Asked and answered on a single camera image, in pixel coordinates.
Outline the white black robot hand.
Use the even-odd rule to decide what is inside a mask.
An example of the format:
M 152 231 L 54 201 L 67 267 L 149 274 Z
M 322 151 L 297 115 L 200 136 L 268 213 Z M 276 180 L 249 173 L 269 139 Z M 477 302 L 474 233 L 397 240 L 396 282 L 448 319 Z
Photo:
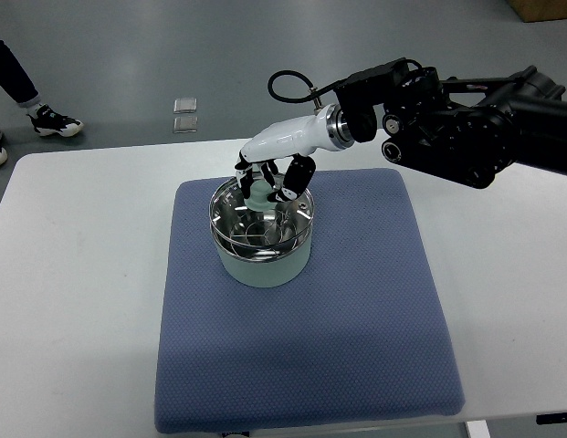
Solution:
M 251 196 L 253 169 L 274 189 L 271 203 L 297 199 L 308 188 L 316 164 L 311 154 L 317 149 L 343 151 L 354 144 L 338 104 L 318 114 L 274 123 L 248 141 L 240 150 L 235 165 L 236 179 L 244 198 Z

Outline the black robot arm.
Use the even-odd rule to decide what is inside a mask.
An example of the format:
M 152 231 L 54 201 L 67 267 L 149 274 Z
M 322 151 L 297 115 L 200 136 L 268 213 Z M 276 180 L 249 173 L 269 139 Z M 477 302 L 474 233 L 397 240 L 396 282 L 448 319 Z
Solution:
M 564 86 L 534 66 L 505 78 L 442 80 L 399 58 L 333 85 L 355 141 L 388 134 L 392 163 L 476 189 L 512 163 L 567 175 Z

